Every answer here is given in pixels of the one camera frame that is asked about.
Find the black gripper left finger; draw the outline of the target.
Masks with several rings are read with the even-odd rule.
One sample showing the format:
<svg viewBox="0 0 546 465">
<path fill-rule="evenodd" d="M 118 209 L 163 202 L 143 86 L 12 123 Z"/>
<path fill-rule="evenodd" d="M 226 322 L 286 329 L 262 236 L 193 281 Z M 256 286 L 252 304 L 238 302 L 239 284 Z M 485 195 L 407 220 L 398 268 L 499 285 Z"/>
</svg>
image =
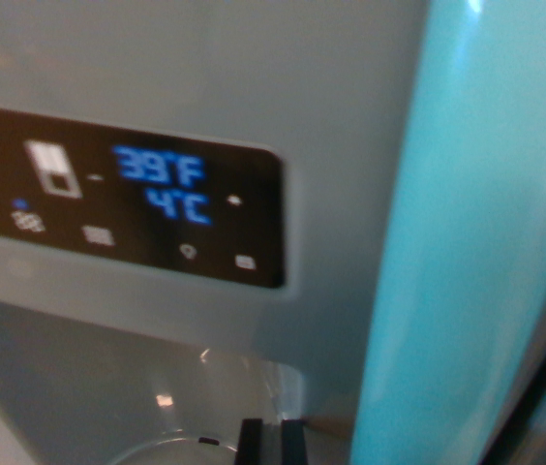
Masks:
<svg viewBox="0 0 546 465">
<path fill-rule="evenodd" d="M 235 465 L 259 465 L 262 419 L 244 418 L 235 453 Z"/>
</svg>

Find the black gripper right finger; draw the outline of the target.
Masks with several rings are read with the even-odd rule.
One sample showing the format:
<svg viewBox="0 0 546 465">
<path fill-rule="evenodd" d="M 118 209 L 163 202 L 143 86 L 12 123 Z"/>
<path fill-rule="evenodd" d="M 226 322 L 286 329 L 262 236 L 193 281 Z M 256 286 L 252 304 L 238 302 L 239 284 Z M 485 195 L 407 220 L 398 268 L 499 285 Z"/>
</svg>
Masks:
<svg viewBox="0 0 546 465">
<path fill-rule="evenodd" d="M 301 419 L 285 419 L 281 423 L 281 464 L 308 465 L 308 454 Z"/>
</svg>

